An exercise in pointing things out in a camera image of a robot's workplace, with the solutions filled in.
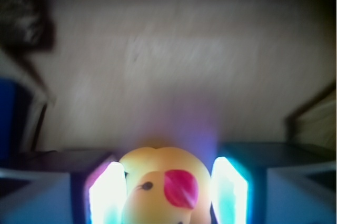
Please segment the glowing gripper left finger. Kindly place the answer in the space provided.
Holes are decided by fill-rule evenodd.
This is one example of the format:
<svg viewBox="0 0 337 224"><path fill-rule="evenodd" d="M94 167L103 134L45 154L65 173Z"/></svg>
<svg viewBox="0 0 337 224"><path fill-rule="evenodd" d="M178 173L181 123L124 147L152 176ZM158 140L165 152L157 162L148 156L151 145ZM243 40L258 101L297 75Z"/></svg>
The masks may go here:
<svg viewBox="0 0 337 224"><path fill-rule="evenodd" d="M109 151L1 161L1 223L121 223L125 200L124 168Z"/></svg>

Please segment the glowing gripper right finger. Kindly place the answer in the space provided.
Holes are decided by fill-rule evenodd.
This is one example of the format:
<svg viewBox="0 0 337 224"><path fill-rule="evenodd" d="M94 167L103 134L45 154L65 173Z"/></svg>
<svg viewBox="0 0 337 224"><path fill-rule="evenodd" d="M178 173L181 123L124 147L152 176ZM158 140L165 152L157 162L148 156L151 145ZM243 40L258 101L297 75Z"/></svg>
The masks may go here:
<svg viewBox="0 0 337 224"><path fill-rule="evenodd" d="M336 223L336 153L327 148L223 143L211 178L213 223Z"/></svg>

